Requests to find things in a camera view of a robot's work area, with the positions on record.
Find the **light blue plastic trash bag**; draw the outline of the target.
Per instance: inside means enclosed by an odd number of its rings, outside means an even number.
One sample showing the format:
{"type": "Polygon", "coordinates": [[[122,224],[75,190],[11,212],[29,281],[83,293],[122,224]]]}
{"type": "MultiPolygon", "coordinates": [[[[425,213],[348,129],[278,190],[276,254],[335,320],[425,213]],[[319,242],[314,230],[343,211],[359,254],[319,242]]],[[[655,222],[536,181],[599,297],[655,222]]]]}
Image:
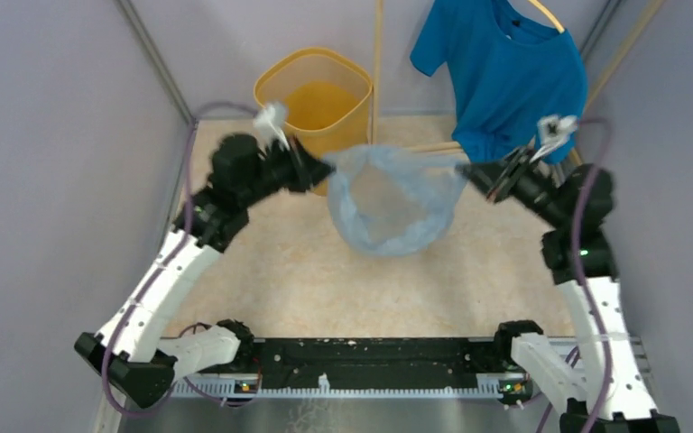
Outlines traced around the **light blue plastic trash bag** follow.
{"type": "Polygon", "coordinates": [[[366,255],[409,255],[443,238],[467,185],[453,155],[365,144],[324,160],[335,168],[327,188],[333,225],[366,255]]]}

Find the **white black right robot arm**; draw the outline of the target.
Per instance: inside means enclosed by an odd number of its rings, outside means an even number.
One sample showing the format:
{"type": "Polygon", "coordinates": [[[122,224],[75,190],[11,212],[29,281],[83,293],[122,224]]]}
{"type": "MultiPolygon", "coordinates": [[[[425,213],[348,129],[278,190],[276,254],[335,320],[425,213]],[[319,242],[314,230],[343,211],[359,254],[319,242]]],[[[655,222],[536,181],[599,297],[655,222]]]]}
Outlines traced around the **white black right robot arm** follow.
{"type": "Polygon", "coordinates": [[[461,163],[456,171],[487,201],[513,198],[550,225],[541,253],[567,305],[584,370],[563,361],[526,321],[499,327],[495,364],[532,378],[559,414],[562,432],[679,431],[651,396],[626,327],[619,272],[601,228],[614,207],[612,175],[583,164],[556,185],[527,148],[499,161],[461,163]]]}

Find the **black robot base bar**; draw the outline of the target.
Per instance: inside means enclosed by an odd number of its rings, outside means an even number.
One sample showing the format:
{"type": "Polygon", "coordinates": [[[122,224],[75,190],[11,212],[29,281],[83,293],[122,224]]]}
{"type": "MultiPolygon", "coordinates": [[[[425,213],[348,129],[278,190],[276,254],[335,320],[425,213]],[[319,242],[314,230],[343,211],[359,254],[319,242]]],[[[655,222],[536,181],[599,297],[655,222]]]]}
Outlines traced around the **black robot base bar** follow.
{"type": "Polygon", "coordinates": [[[249,373],[266,390],[480,391],[530,396],[530,376],[490,338],[257,338],[216,373],[249,373]]]}

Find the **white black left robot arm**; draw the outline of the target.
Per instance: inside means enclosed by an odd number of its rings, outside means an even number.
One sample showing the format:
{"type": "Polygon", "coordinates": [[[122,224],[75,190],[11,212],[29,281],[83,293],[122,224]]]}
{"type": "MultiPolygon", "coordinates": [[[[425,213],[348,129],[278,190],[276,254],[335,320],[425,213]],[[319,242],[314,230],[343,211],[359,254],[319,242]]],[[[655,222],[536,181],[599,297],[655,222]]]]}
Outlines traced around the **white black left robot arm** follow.
{"type": "Polygon", "coordinates": [[[225,319],[192,335],[163,332],[204,271],[248,225],[255,204],[282,191],[306,194],[335,168],[291,136],[260,145],[251,134],[225,136],[210,157],[206,184],[189,196],[162,249],[124,305],[74,349],[103,381],[142,413],[157,408],[180,380],[224,365],[241,373],[252,364],[254,336],[225,319]]]}

